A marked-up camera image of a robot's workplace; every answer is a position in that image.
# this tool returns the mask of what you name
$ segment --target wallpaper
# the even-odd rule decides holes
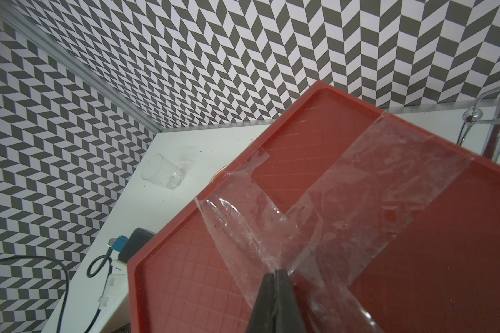
[[[275,118],[315,80],[381,108],[500,84],[500,0],[10,0],[165,127]]]
[[[0,21],[0,257],[72,275],[153,134]],[[58,266],[0,265],[0,332],[40,331]]]

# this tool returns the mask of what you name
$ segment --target red tray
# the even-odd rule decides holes
[[[252,178],[285,212],[381,112],[317,82],[227,171],[265,149],[270,157]],[[434,140],[470,154],[441,138]],[[288,163],[292,157],[302,161]],[[281,177],[278,168],[267,167],[282,162]],[[226,179],[221,174],[200,196]],[[130,260],[128,278],[133,332],[246,329],[251,310],[194,202]],[[387,333],[500,331],[500,166],[477,157],[349,290]]]

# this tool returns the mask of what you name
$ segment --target clear tape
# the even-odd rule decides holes
[[[264,274],[284,268],[307,329],[382,332],[348,286],[472,161],[432,138],[384,113],[285,214],[251,178],[263,149],[197,198],[250,307]]]

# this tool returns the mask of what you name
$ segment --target clear plastic cup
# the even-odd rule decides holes
[[[165,156],[155,154],[146,162],[141,177],[151,183],[174,190],[183,180],[183,171],[172,164]]]

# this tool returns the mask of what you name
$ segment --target white table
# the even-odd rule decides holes
[[[107,267],[89,279],[86,276],[87,266],[94,258],[106,253],[109,239],[120,235],[130,236],[136,228],[153,232],[161,230],[206,187],[217,171],[231,163],[267,127],[268,125],[256,125],[157,134],[70,283],[61,332],[82,333],[91,322],[98,308]],[[168,190],[142,180],[144,162],[157,153],[176,164],[189,163],[183,182],[177,189]],[[116,256],[118,253],[114,251],[113,259]],[[113,270],[113,273],[123,274],[122,279],[117,279],[115,285],[107,290],[110,300],[91,332],[110,332],[120,327],[120,324],[129,322],[129,314],[126,313],[126,266],[116,263],[114,266],[122,268],[122,271]],[[61,302],[62,299],[43,333],[55,332]]]
[[[462,117],[465,110],[403,113],[397,116],[450,142],[456,142],[461,125],[463,125]],[[484,112],[483,119],[493,119],[495,107],[486,107],[481,110]],[[481,154],[489,128],[490,125],[473,126],[463,143],[463,147],[476,154]]]

